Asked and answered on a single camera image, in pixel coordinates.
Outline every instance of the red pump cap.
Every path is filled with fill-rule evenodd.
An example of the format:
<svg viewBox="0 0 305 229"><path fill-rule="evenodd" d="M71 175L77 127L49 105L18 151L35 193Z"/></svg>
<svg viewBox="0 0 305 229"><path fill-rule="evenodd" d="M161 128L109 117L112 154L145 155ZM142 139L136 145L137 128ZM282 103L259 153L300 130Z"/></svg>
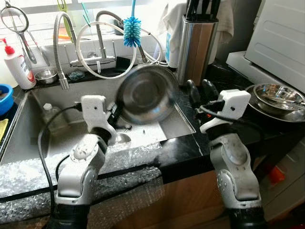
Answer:
<svg viewBox="0 0 305 229"><path fill-rule="evenodd" d="M13 49L13 47L11 46L8 46L8 44L6 43L6 39L3 38L3 39L0 39L0 41L4 42L5 43L5 52L7 55L10 55L10 54L14 54L15 53L15 50Z"/></svg>

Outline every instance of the blue bowl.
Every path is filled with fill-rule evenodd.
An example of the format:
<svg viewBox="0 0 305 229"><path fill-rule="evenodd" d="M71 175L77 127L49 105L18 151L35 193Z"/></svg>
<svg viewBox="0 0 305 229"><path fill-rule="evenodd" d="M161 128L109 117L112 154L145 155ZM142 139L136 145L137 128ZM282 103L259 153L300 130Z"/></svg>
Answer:
<svg viewBox="0 0 305 229"><path fill-rule="evenodd" d="M7 113L14 104L13 89L7 84L0 84L0 91L8 93L3 99L0 100L0 115Z"/></svg>

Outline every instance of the sink basin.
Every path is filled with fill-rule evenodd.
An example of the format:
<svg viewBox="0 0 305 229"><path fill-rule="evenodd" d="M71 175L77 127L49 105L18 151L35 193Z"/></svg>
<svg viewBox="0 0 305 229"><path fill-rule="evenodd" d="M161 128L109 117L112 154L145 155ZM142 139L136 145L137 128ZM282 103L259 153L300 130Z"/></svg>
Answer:
<svg viewBox="0 0 305 229"><path fill-rule="evenodd" d="M121 82L122 79L94 80L72 83L69 90L62 90L60 86L53 86L26 93L18 109L14 126L10 131L10 138L6 140L2 149L4 155L0 164L39 157L37 139L44 125L42 107L45 103L63 109L74 105L75 101L80 101L83 95L93 94L104 95L107 104L109 104L114 101ZM68 110L63 115L69 126L60 130L56 135L46 134L42 142L45 157L69 152L88 132L81 112ZM130 123L120 118L118 124L126 125ZM195 132L178 105L175 105L173 112L161 122L148 125L131 125L131 130L117 130L117 132L123 132L130 137L131 147L147 145Z"/></svg>

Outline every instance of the stainless steel knife block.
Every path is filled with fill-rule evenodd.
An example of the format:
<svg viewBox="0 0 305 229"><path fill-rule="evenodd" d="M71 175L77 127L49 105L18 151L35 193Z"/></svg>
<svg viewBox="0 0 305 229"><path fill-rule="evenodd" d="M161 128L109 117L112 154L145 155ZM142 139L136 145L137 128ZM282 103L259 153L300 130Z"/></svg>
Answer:
<svg viewBox="0 0 305 229"><path fill-rule="evenodd" d="M177 79L179 85L193 80L197 86L204 78L213 47L218 20L192 22L183 16Z"/></svg>

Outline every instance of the towel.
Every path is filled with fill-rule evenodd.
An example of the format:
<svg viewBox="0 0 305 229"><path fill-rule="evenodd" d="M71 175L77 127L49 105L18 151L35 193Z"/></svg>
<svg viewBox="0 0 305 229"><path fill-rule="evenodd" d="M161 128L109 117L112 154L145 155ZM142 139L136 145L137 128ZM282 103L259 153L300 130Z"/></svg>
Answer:
<svg viewBox="0 0 305 229"><path fill-rule="evenodd" d="M2 121L0 121L0 141L3 138L6 126L8 125L9 120L8 119L4 119Z"/></svg>
<svg viewBox="0 0 305 229"><path fill-rule="evenodd" d="M199 2L198 9L201 9L202 1ZM180 47L183 24L182 15L186 14L186 0L171 0L165 5L161 19L158 23L158 35L168 31L171 34L170 48L171 52ZM230 0L222 0L217 13L219 20L217 31L220 32L217 37L217 43L228 43L234 35L233 11Z"/></svg>
<svg viewBox="0 0 305 229"><path fill-rule="evenodd" d="M169 40L171 52L180 46L183 30L182 15L184 14L186 14L186 0L168 1L158 23L156 31L158 35L166 31L171 34Z"/></svg>

